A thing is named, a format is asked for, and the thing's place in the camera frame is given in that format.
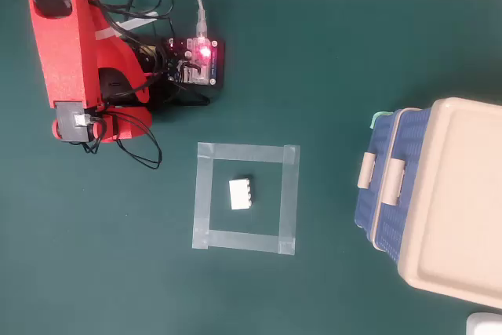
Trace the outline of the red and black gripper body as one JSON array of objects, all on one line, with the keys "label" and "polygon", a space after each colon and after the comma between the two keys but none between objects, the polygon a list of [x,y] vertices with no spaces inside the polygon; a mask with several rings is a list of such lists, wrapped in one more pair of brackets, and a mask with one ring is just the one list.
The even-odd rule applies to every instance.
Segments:
[{"label": "red and black gripper body", "polygon": [[113,104],[102,100],[51,100],[50,105],[56,112],[53,134],[60,141],[99,144],[114,135]]}]

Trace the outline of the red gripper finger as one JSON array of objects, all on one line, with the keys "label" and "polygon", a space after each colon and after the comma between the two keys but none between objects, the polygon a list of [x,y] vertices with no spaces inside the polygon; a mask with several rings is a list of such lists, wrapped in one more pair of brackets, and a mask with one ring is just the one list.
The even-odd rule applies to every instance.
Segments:
[{"label": "red gripper finger", "polygon": [[152,126],[152,114],[146,107],[117,107],[115,113],[118,126],[116,140],[141,137]]}]

